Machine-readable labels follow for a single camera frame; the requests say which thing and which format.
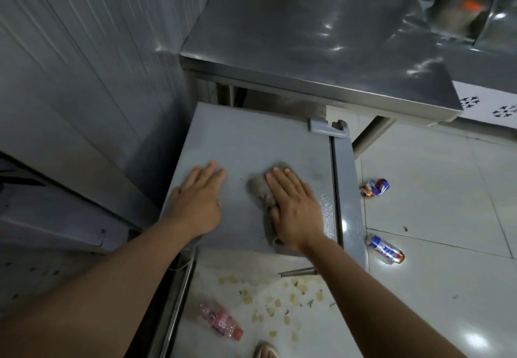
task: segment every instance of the pink plastic bottle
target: pink plastic bottle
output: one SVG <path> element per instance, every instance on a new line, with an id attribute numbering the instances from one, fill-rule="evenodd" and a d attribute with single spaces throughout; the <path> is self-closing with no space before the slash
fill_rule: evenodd
<path id="1" fill-rule="evenodd" d="M 217 302 L 209 299 L 201 299 L 198 305 L 198 318 L 200 322 L 214 329 L 219 335 L 232 338 L 236 341 L 242 336 L 239 324 Z"/>

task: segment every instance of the person's left hand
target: person's left hand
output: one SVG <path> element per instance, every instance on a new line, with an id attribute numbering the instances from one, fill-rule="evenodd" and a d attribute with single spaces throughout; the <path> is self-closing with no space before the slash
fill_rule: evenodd
<path id="1" fill-rule="evenodd" d="M 226 177 L 226 170 L 215 172 L 216 166 L 214 161 L 205 168 L 196 166 L 182 185 L 171 192 L 172 209 L 162 220 L 181 225 L 189 239 L 212 231 L 221 220 L 217 193 Z"/>

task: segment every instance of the foot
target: foot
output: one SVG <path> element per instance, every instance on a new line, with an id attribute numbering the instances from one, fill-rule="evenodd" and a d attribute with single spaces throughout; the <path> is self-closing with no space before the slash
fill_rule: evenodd
<path id="1" fill-rule="evenodd" d="M 279 358 L 277 351 L 267 343 L 258 346 L 254 358 Z"/>

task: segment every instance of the black snowflake symbol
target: black snowflake symbol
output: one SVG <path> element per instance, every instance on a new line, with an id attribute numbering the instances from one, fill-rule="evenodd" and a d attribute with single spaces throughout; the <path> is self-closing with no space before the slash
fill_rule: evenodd
<path id="1" fill-rule="evenodd" d="M 460 99 L 461 107 L 468 109 L 469 107 L 475 106 L 479 103 L 479 97 L 465 97 Z"/>
<path id="2" fill-rule="evenodd" d="M 494 110 L 492 115 L 500 119 L 501 117 L 510 117 L 514 113 L 517 113 L 517 105 L 501 106 L 498 110 Z"/>

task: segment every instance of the gray rag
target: gray rag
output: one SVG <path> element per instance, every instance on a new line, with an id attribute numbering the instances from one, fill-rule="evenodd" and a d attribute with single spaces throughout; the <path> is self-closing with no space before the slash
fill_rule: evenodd
<path id="1" fill-rule="evenodd" d="M 265 174 L 267 172 L 271 172 L 274 167 L 278 167 L 281 171 L 285 169 L 290 169 L 291 172 L 294 173 L 296 177 L 298 175 L 294 172 L 294 170 L 289 166 L 286 162 L 279 162 L 271 166 L 270 169 L 266 170 L 264 174 L 259 176 L 252 177 L 248 180 L 248 190 L 249 192 L 257 198 L 264 210 L 265 218 L 264 218 L 264 229 L 267 237 L 272 237 L 271 243 L 274 245 L 283 245 L 282 241 L 277 237 L 275 228 L 271 223 L 271 217 L 269 216 L 269 209 L 274 207 L 277 202 L 275 200 L 275 196 L 273 196 L 273 192 L 269 189 L 269 185 L 267 185 Z"/>

